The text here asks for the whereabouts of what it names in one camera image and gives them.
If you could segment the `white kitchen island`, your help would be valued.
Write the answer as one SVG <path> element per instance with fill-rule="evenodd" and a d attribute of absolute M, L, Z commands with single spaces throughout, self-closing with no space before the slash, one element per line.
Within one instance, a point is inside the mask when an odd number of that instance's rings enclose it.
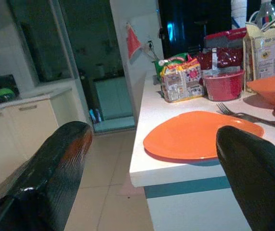
<path fill-rule="evenodd" d="M 154 79 L 153 73 L 146 74 L 130 165 L 132 184 L 144 188 L 154 231 L 248 231 L 218 158 L 173 162 L 145 150 L 149 132 L 175 116 L 193 111 L 220 114 L 218 103 L 205 97 L 164 101 Z M 264 129 L 262 138 L 275 145 L 275 128 L 255 124 Z"/>

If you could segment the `red bowl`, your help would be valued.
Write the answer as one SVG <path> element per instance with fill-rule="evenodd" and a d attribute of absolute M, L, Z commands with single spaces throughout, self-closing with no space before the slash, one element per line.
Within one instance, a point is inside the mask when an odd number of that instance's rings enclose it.
<path fill-rule="evenodd" d="M 208 99 L 225 102 L 237 99 L 243 89 L 244 70 L 203 77 Z"/>

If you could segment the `dark red snack bag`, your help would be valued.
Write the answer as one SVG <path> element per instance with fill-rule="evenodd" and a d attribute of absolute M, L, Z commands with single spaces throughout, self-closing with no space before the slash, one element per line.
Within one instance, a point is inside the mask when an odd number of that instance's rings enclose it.
<path fill-rule="evenodd" d="M 204 49 L 196 55 L 196 58 L 205 76 L 232 73 L 243 69 L 242 48 Z"/>

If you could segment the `wall socket with plug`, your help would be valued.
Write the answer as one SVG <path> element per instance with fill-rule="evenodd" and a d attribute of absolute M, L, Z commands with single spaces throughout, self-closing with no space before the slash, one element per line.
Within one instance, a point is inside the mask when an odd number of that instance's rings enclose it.
<path fill-rule="evenodd" d="M 158 56 L 157 53 L 155 52 L 154 44 L 153 44 L 152 40 L 148 40 L 148 41 L 147 41 L 147 45 L 148 45 L 148 52 L 147 52 L 147 55 L 148 55 L 151 59 L 158 61 L 158 60 L 159 60 L 159 56 Z"/>

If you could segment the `green snack pack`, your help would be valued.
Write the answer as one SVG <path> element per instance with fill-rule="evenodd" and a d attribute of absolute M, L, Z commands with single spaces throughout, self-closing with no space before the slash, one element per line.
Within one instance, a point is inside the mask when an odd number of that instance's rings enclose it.
<path fill-rule="evenodd" d="M 167 67 L 169 65 L 182 64 L 182 63 L 191 61 L 192 59 L 193 59 L 192 56 L 187 52 L 185 52 L 185 53 L 177 54 L 167 59 L 153 61 L 152 63 L 155 66 L 155 70 L 157 74 L 157 81 L 160 83 L 160 78 L 161 78 L 160 73 L 162 72 L 164 67 Z"/>

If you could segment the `red lidded container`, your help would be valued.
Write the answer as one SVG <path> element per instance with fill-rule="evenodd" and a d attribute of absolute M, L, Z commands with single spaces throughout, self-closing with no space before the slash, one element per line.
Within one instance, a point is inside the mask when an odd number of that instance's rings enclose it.
<path fill-rule="evenodd" d="M 243 38 L 247 30 L 245 27 L 222 31 L 204 37 L 205 48 L 242 48 Z"/>

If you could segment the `cream kitchen cabinet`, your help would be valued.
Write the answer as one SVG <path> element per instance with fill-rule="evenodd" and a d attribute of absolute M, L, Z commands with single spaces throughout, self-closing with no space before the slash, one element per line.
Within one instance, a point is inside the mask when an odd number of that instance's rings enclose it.
<path fill-rule="evenodd" d="M 0 185 L 60 126 L 84 119 L 76 87 L 0 103 Z"/>

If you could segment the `glass sliding door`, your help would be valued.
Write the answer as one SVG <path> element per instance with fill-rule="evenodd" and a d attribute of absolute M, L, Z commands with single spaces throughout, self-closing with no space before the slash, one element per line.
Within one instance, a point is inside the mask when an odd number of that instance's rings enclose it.
<path fill-rule="evenodd" d="M 7 0 L 40 84 L 76 79 L 98 133 L 135 126 L 109 0 Z"/>

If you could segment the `beige printed paper bag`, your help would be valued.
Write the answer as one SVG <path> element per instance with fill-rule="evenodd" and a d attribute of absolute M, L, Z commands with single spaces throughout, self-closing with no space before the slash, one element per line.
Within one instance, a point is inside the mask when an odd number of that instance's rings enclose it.
<path fill-rule="evenodd" d="M 243 38 L 245 83 L 275 76 L 275 20 L 263 28 L 246 23 Z"/>

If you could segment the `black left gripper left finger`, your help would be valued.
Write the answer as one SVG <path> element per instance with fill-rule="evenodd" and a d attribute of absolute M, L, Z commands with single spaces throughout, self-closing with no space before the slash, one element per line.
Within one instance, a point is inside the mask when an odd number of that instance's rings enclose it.
<path fill-rule="evenodd" d="M 0 185 L 0 231 L 64 231 L 92 138 L 87 123 L 62 125 Z"/>

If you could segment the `red santa hat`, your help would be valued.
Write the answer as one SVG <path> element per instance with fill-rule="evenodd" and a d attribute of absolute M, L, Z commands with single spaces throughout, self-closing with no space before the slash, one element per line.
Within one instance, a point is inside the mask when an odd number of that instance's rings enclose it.
<path fill-rule="evenodd" d="M 142 54 L 142 43 L 138 39 L 135 30 L 130 23 L 126 23 L 127 32 L 127 50 L 130 64 L 133 64 Z"/>

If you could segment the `colourful snack pack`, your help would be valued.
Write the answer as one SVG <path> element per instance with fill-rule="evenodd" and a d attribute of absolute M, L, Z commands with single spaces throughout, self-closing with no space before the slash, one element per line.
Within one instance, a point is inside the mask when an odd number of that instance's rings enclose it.
<path fill-rule="evenodd" d="M 164 67 L 160 76 L 162 95 L 168 103 L 195 99 L 205 94 L 202 71 L 197 58 Z"/>

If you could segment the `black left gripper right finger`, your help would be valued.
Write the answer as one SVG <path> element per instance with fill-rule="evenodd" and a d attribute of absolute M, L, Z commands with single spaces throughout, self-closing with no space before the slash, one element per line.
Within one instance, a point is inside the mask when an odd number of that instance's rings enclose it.
<path fill-rule="evenodd" d="M 275 146 L 254 134 L 224 126 L 217 155 L 252 231 L 275 231 Z"/>

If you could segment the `orange flat plate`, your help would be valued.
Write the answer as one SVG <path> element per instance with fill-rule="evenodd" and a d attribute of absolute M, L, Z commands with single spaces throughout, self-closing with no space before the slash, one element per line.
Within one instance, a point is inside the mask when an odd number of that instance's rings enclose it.
<path fill-rule="evenodd" d="M 157 127 L 145 137 L 145 150 L 155 158 L 186 162 L 217 158 L 218 129 L 232 126 L 263 137 L 264 129 L 252 122 L 205 111 L 177 115 Z"/>

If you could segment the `silver metal fork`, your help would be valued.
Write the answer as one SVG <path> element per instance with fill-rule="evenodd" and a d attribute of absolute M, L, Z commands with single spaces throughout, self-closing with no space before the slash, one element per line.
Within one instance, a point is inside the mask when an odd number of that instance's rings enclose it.
<path fill-rule="evenodd" d="M 275 128 L 275 121 L 265 120 L 246 113 L 234 113 L 230 109 L 228 109 L 223 103 L 218 103 L 217 107 L 219 108 L 219 113 L 221 114 L 241 118 L 252 123 L 263 123 Z"/>

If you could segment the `clear plastic bottle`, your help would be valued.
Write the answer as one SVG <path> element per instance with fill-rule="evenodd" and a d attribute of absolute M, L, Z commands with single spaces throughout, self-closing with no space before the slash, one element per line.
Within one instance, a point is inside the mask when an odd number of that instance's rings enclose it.
<path fill-rule="evenodd" d="M 272 5 L 271 0 L 261 0 L 261 6 L 255 18 L 255 24 L 261 29 L 273 20 L 275 20 L 275 7 Z"/>

